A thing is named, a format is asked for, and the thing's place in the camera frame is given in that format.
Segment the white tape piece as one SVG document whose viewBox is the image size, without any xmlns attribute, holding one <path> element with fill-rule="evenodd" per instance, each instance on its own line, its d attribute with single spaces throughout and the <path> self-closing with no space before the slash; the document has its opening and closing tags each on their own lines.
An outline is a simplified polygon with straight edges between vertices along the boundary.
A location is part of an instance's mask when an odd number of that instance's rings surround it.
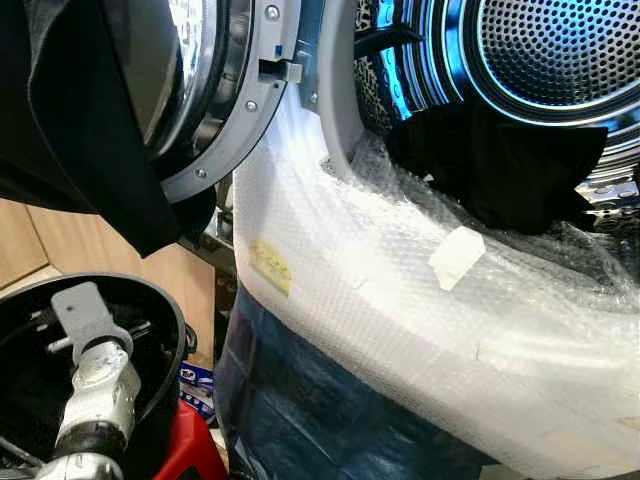
<svg viewBox="0 0 640 480">
<path fill-rule="evenodd" d="M 486 252 L 483 234 L 467 227 L 448 233 L 431 253 L 428 265 L 443 291 L 453 291 Z"/>
</svg>

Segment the perforated steel washer drum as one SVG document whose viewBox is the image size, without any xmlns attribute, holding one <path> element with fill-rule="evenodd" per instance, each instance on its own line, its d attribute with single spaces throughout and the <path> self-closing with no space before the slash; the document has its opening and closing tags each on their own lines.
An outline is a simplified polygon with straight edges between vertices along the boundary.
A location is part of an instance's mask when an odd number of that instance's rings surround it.
<svg viewBox="0 0 640 480">
<path fill-rule="evenodd" d="M 355 0 L 355 40 L 372 132 L 458 102 L 512 122 L 605 129 L 579 193 L 595 230 L 637 232 L 639 0 Z"/>
</svg>

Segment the clear bubble wrap sheet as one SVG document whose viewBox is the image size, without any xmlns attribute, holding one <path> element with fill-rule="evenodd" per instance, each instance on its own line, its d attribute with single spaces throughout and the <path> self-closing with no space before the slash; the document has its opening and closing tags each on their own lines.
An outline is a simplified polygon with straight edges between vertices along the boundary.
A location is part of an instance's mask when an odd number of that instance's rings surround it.
<svg viewBox="0 0 640 480">
<path fill-rule="evenodd" d="M 486 252 L 443 291 L 454 228 Z M 288 297 L 250 266 L 284 253 Z M 349 166 L 297 88 L 234 174 L 227 442 L 266 480 L 600 479 L 637 468 L 639 238 L 488 230 L 365 140 Z"/>
</svg>

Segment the red plastic stool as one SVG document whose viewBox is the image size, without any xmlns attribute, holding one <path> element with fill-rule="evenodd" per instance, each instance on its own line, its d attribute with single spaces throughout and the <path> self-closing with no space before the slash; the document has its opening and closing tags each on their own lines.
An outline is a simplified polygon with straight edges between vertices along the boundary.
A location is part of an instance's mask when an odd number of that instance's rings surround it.
<svg viewBox="0 0 640 480">
<path fill-rule="evenodd" d="M 186 402 L 178 403 L 165 460 L 150 480 L 230 480 L 209 425 Z"/>
</svg>

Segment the large black hanging garment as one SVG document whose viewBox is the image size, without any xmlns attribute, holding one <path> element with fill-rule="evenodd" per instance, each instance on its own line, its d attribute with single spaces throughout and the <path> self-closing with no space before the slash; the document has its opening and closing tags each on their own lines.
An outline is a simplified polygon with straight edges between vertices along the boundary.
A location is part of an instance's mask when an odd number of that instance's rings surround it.
<svg viewBox="0 0 640 480">
<path fill-rule="evenodd" d="M 196 241 L 215 193 L 170 201 L 106 0 L 0 0 L 0 198 L 96 214 L 143 257 Z"/>
</svg>

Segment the yellow rectangular sticker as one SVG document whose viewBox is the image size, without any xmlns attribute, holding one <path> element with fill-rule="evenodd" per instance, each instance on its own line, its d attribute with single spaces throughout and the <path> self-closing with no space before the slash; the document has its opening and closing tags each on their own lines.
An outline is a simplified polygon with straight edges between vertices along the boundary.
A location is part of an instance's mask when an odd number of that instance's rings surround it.
<svg viewBox="0 0 640 480">
<path fill-rule="evenodd" d="M 284 253 L 265 239 L 250 243 L 250 266 L 282 296 L 291 294 L 293 271 Z"/>
</svg>

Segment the blue and white package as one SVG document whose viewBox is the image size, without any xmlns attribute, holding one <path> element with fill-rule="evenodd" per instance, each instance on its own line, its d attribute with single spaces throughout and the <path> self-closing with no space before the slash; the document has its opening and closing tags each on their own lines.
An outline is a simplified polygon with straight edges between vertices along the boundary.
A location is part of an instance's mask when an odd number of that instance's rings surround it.
<svg viewBox="0 0 640 480">
<path fill-rule="evenodd" d="M 215 380 L 211 370 L 184 361 L 178 372 L 179 397 L 192 407 L 205 422 L 215 420 L 214 388 Z"/>
</svg>

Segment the round grey washer door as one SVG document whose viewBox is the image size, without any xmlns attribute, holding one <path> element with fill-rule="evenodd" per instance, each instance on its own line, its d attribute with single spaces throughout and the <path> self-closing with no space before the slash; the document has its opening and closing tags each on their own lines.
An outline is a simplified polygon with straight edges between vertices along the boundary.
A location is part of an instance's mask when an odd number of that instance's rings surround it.
<svg viewBox="0 0 640 480">
<path fill-rule="evenodd" d="M 104 0 L 165 200 L 242 163 L 312 74 L 326 0 Z"/>
</svg>

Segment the black plastic bucket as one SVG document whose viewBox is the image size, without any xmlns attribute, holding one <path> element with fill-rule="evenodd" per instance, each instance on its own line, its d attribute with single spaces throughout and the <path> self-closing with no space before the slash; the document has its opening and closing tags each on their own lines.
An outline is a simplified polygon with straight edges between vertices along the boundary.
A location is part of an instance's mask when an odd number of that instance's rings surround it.
<svg viewBox="0 0 640 480">
<path fill-rule="evenodd" d="M 186 320 L 177 302 L 140 276 L 91 271 L 41 280 L 0 296 L 0 436 L 23 451 L 51 460 L 65 402 L 72 394 L 68 352 L 23 352 L 29 311 L 51 308 L 52 294 L 92 282 L 99 287 L 116 324 L 150 325 L 134 340 L 131 362 L 141 379 L 134 403 L 137 424 L 119 465 L 125 480 L 150 480 L 163 465 L 170 421 L 179 401 L 180 356 L 186 353 Z"/>
</svg>

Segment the wooden cabinet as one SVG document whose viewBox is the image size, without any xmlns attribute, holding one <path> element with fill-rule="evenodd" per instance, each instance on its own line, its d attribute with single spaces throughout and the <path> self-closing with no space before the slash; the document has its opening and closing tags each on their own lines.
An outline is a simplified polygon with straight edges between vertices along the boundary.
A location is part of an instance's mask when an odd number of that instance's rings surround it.
<svg viewBox="0 0 640 480">
<path fill-rule="evenodd" d="M 193 364 L 214 366 L 214 266 L 179 244 L 141 257 L 95 215 L 0 198 L 0 296 L 51 276 L 99 271 L 141 276 L 164 289 L 198 334 Z"/>
</svg>

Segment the dark blue front-load washing machine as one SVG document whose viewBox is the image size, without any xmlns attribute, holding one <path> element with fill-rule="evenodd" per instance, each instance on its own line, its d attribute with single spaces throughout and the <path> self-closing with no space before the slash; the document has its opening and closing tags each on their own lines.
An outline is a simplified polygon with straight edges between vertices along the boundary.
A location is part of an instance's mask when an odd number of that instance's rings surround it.
<svg viewBox="0 0 640 480">
<path fill-rule="evenodd" d="M 233 175 L 260 479 L 603 479 L 640 429 L 639 0 L 326 0 Z"/>
</svg>

